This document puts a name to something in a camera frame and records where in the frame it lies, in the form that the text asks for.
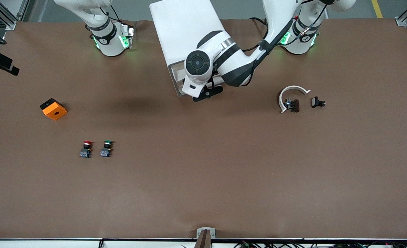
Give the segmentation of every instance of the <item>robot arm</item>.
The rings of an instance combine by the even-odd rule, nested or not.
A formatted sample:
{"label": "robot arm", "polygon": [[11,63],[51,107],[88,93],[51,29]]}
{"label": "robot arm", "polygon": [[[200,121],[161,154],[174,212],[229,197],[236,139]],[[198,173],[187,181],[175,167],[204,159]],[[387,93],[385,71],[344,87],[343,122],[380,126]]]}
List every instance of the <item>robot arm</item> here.
{"label": "robot arm", "polygon": [[[299,21],[293,22],[293,13],[302,4],[301,0],[263,0],[263,8],[268,20],[268,34],[259,42],[252,55],[245,55],[226,31],[213,31],[205,36],[197,45],[197,50],[191,52],[186,58],[184,65],[186,77],[182,90],[192,97],[199,97],[214,72],[221,74],[222,79],[229,86],[246,86],[257,66],[274,47],[281,44],[283,37],[287,44],[285,48],[290,52],[291,48],[298,51],[293,53],[307,52],[312,42],[308,43],[307,49],[305,43],[314,38],[319,27],[318,21],[322,21],[321,8],[340,3],[342,5],[340,8],[348,9],[355,1],[309,1],[306,3],[309,5],[303,5],[301,8]],[[202,65],[200,61],[205,62],[203,58],[209,61]]]}
{"label": "robot arm", "polygon": [[[213,31],[206,35],[197,45],[197,50],[191,52],[185,60],[186,77],[182,90],[192,97],[199,97],[215,71],[221,74],[227,85],[246,84],[255,68],[277,46],[292,25],[293,13],[301,4],[301,1],[297,2],[263,0],[269,31],[251,56],[246,56],[226,31]],[[198,64],[202,57],[210,58],[205,66]]]}
{"label": "robot arm", "polygon": [[87,28],[93,33],[96,46],[104,55],[120,55],[125,49],[131,48],[133,27],[112,21],[101,8],[109,7],[112,0],[54,0],[56,4],[66,8],[80,17]]}

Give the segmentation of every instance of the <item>brown paper mat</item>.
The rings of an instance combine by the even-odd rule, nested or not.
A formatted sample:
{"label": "brown paper mat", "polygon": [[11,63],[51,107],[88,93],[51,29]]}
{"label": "brown paper mat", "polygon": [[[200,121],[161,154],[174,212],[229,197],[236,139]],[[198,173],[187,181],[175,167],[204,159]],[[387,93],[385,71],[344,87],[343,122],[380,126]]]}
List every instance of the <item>brown paper mat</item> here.
{"label": "brown paper mat", "polygon": [[[263,33],[223,22],[242,48]],[[275,49],[247,87],[175,94],[152,22],[107,58],[83,23],[19,23],[0,52],[0,238],[407,238],[407,29],[328,19],[305,55]],[[280,114],[279,91],[312,91]],[[310,99],[325,100],[312,109]],[[55,98],[53,121],[39,105]],[[103,140],[111,158],[99,157]],[[78,156],[83,140],[93,156]]]}

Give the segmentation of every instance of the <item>orange block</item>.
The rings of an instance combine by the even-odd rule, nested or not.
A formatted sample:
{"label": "orange block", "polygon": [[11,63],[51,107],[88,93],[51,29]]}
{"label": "orange block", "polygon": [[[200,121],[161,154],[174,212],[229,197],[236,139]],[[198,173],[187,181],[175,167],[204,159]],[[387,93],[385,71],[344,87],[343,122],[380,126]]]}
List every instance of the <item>orange block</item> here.
{"label": "orange block", "polygon": [[47,117],[55,121],[67,114],[67,110],[61,105],[61,103],[53,98],[40,105],[40,108]]}

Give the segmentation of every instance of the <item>green led light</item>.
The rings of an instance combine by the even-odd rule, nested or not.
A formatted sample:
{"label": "green led light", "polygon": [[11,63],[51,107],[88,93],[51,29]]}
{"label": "green led light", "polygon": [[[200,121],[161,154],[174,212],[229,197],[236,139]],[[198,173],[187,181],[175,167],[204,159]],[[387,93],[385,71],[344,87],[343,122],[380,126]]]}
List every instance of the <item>green led light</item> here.
{"label": "green led light", "polygon": [[312,43],[310,44],[310,46],[313,46],[313,43],[315,42],[315,38],[317,37],[317,35],[316,35],[316,33],[315,33],[315,35],[313,36],[313,38],[312,38]]}
{"label": "green led light", "polygon": [[280,41],[280,44],[287,44],[289,37],[290,37],[290,32],[285,33],[285,35],[283,36],[283,38]]}
{"label": "green led light", "polygon": [[119,36],[119,40],[121,41],[122,46],[123,46],[124,48],[127,48],[127,47],[128,47],[128,39],[127,39],[126,37]]}
{"label": "green led light", "polygon": [[96,48],[98,48],[98,49],[99,49],[99,45],[98,45],[98,42],[96,41],[95,37],[93,37],[93,40],[95,41]]}

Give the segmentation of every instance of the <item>gray floor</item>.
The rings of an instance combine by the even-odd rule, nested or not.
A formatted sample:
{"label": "gray floor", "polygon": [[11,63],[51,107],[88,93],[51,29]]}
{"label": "gray floor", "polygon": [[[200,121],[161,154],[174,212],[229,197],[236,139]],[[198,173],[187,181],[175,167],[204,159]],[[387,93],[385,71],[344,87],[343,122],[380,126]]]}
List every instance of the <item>gray floor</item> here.
{"label": "gray floor", "polygon": [[[150,3],[158,0],[114,0],[113,6],[121,19],[138,21],[152,20]],[[221,19],[264,18],[261,0],[211,0]],[[384,18],[394,18],[407,8],[407,0],[378,0]],[[371,0],[357,0],[356,4],[344,13],[329,11],[330,18],[376,18]],[[56,5],[53,0],[35,0],[28,21],[31,22],[80,22],[76,15]]]}

